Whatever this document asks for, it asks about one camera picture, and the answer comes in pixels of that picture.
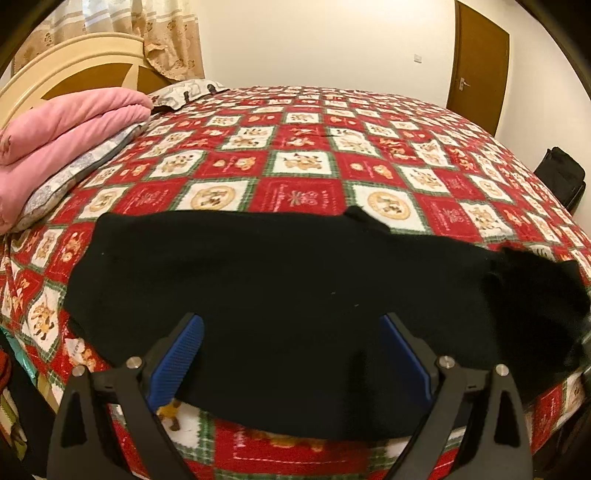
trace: silver screw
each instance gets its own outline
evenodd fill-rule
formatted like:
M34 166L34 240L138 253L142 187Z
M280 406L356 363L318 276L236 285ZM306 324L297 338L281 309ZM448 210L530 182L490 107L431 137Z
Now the silver screw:
M76 365L72 369L72 375L74 375L75 377L81 377L82 375L84 375L84 372L86 372L86 367L84 365Z
M449 355L443 355L439 357L439 365L442 368L450 369L456 366L456 361Z
M138 356L130 356L125 362L127 368L139 368L142 366L142 359Z
M509 375L509 367L504 364L498 364L495 367L495 371L502 377L506 377L507 375Z

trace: beige curtain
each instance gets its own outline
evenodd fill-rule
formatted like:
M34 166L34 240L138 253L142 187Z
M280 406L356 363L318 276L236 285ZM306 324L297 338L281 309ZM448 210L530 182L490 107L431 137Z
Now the beige curtain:
M193 4L192 0L67 0L18 50L14 72L64 40L115 31L142 37L146 59L165 77L204 78Z

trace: folded pink blanket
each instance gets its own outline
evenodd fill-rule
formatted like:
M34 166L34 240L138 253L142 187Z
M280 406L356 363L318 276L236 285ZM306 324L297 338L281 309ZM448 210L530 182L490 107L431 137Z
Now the folded pink blanket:
M122 87L99 88L52 98L15 118L0 131L0 165L9 165L97 115L128 106L152 109L147 95Z
M144 105L128 105L91 118L35 150L0 167L0 235L18 219L31 193L72 160L103 143L120 130L150 116Z

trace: bedspread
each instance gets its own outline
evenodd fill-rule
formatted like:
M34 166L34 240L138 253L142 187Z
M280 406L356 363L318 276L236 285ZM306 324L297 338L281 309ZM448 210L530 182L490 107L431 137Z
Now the bedspread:
M361 206L397 233L446 235L490 249L509 242L557 261L574 258L589 285L589 237L532 172L478 126L398 95L253 87L153 117L146 133L72 190L44 224L5 236L2 322L59 402L73 366L107 368L68 331L61 308L72 267L101 214L216 209L338 215L348 205ZM330 254L330 245L316 247ZM428 285L426 271L426 294ZM236 392L236 401L240 396ZM532 451L582 401L573 374L528 406ZM132 469L146 475L117 408L113 417ZM201 479L379 479L406 442L298 439L246 429L178 402L159 417ZM433 479L449 471L462 434L452 434Z

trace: bed frame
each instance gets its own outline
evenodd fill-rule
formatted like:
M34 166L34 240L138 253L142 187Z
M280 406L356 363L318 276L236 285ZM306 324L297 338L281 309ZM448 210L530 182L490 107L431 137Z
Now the bed frame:
M22 112L65 93L115 86L151 93L171 83L145 59L141 37L83 35L40 54L0 90L0 129Z

